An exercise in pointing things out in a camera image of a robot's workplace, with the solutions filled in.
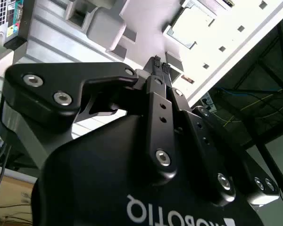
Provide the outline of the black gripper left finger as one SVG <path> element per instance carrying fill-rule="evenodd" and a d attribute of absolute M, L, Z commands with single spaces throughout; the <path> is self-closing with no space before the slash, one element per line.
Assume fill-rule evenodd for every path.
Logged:
<path fill-rule="evenodd" d="M 164 186 L 178 167 L 158 59 L 147 78 L 120 63 L 16 64 L 5 73 L 0 135 L 44 186 Z"/>

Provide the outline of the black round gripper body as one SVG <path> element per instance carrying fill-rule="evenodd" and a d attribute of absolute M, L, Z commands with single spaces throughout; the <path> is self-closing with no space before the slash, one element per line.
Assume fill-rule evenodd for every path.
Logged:
<path fill-rule="evenodd" d="M 280 196 L 245 152 L 216 147 L 206 122 L 183 132 L 126 116 L 55 150 L 32 193 L 35 226 L 260 226 L 255 206 Z"/>

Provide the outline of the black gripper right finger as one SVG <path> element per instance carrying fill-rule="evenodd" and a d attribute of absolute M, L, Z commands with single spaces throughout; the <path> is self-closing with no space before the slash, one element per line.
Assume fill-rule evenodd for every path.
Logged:
<path fill-rule="evenodd" d="M 191 109 L 182 92 L 172 87 L 170 66 L 162 64 L 162 75 L 167 84 L 167 96 L 175 109 L 175 121 L 183 129 L 185 139 L 191 141 L 192 150 L 184 148 L 185 166 L 191 183 L 211 203 L 225 206 L 238 199 L 238 195 L 251 205 L 266 205 L 280 197 L 277 184 L 240 148 L 203 106 Z"/>

